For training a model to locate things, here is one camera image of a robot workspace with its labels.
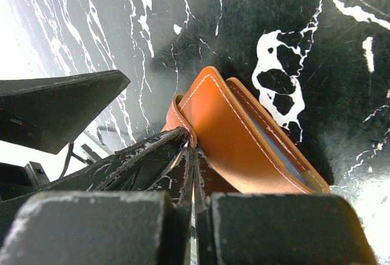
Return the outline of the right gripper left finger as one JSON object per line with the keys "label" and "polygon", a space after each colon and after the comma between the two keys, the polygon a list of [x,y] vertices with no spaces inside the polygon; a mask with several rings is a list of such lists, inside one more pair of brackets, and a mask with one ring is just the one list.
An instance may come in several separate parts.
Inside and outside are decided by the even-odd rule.
{"label": "right gripper left finger", "polygon": [[2,264],[189,264],[193,151],[147,191],[41,192],[19,209]]}

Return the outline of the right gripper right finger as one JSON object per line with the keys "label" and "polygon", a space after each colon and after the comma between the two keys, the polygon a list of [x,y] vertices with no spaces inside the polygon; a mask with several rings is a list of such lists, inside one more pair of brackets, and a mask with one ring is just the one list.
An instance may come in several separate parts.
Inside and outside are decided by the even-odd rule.
{"label": "right gripper right finger", "polygon": [[199,264],[375,264],[355,210],[323,194],[242,194],[194,151]]}

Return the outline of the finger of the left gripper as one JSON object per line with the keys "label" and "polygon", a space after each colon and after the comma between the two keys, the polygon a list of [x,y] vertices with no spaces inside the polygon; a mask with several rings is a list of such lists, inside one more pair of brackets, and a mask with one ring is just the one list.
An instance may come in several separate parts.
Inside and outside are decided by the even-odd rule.
{"label": "finger of the left gripper", "polygon": [[119,70],[1,81],[1,140],[50,154],[73,142],[130,83]]}
{"label": "finger of the left gripper", "polygon": [[148,189],[172,165],[190,133],[183,127],[140,141],[40,191],[136,191]]}

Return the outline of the brown leather card holder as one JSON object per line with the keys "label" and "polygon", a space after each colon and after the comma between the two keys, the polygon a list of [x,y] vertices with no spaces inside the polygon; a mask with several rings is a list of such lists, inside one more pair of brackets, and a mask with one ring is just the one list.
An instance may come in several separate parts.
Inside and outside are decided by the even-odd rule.
{"label": "brown leather card holder", "polygon": [[324,193],[328,183],[235,77],[208,66],[176,94],[164,130],[183,127],[211,167],[242,193]]}

